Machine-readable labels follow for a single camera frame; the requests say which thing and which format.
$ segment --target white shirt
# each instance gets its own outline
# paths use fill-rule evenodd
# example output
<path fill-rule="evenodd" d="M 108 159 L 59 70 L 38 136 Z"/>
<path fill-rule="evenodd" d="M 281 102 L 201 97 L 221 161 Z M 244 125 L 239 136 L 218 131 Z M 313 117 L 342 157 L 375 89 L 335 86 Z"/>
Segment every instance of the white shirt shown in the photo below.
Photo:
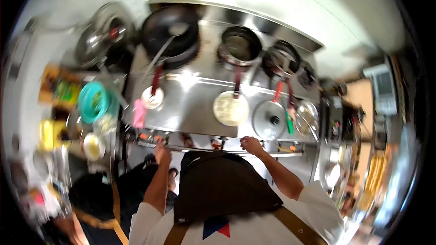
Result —
<path fill-rule="evenodd" d="M 298 201 L 275 191 L 283 206 L 297 215 L 330 244 L 335 244 L 344 231 L 344 221 L 321 187 L 319 181 L 306 186 Z M 226 216 L 228 225 L 205 226 L 204 221 L 194 222 L 188 228 L 181 245 L 273 245 L 302 244 L 273 214 L 251 212 Z M 141 203 L 130 232 L 129 245 L 162 245 L 174 224 L 174 212 L 162 216 L 147 203 Z"/>

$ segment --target food container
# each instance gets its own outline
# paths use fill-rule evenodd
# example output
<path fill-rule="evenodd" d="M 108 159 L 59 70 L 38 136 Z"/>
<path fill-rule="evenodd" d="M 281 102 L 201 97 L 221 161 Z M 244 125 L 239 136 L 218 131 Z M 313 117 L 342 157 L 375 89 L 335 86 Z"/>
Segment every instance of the food container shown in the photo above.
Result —
<path fill-rule="evenodd" d="M 110 113 L 106 113 L 99 117 L 92 124 L 92 130 L 98 135 L 106 135 L 108 133 L 116 131 L 117 119 L 113 117 Z"/>
<path fill-rule="evenodd" d="M 95 162 L 105 155 L 106 146 L 103 140 L 94 133 L 88 133 L 83 141 L 83 150 L 87 159 Z"/>
<path fill-rule="evenodd" d="M 108 110 L 110 100 L 101 82 L 86 84 L 79 95 L 79 113 L 82 121 L 93 123 Z"/>

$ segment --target hand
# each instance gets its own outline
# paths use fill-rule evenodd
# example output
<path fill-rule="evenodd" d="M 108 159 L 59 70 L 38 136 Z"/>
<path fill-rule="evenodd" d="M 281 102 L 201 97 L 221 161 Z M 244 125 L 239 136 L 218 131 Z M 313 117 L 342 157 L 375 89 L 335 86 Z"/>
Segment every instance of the hand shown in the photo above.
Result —
<path fill-rule="evenodd" d="M 53 224 L 67 236 L 73 236 L 76 233 L 76 228 L 74 226 L 74 220 L 72 217 L 55 217 L 53 219 Z"/>
<path fill-rule="evenodd" d="M 246 136 L 241 139 L 241 148 L 243 148 L 243 150 L 247 150 L 248 153 L 253 154 L 256 157 L 260 157 L 265 154 L 268 155 L 268 153 L 260 145 L 259 140 L 251 136 Z"/>
<path fill-rule="evenodd" d="M 158 164 L 164 163 L 169 165 L 171 163 L 171 151 L 163 145 L 164 140 L 159 139 L 154 149 L 154 157 Z"/>

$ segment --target bowl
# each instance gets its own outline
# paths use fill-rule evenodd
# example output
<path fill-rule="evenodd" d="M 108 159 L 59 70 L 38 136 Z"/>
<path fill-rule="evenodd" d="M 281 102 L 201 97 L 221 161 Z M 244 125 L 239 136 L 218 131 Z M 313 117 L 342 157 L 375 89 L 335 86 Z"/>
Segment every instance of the bowl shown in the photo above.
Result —
<path fill-rule="evenodd" d="M 85 123 L 94 123 L 106 113 L 110 102 L 105 87 L 101 82 L 86 84 L 79 94 L 79 113 Z"/>
<path fill-rule="evenodd" d="M 95 162 L 105 155 L 106 145 L 103 140 L 94 133 L 88 133 L 83 141 L 83 150 L 87 159 Z"/>

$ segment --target pink cloth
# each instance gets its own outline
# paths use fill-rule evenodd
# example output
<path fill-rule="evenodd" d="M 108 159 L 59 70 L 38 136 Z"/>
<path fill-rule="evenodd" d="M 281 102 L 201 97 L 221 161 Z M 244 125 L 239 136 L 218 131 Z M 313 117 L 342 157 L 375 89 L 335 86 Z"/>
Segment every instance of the pink cloth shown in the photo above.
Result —
<path fill-rule="evenodd" d="M 142 105 L 141 100 L 135 101 L 135 111 L 134 111 L 134 123 L 133 127 L 142 129 L 144 128 L 144 120 L 145 120 L 145 113 L 147 112 L 147 109 Z"/>

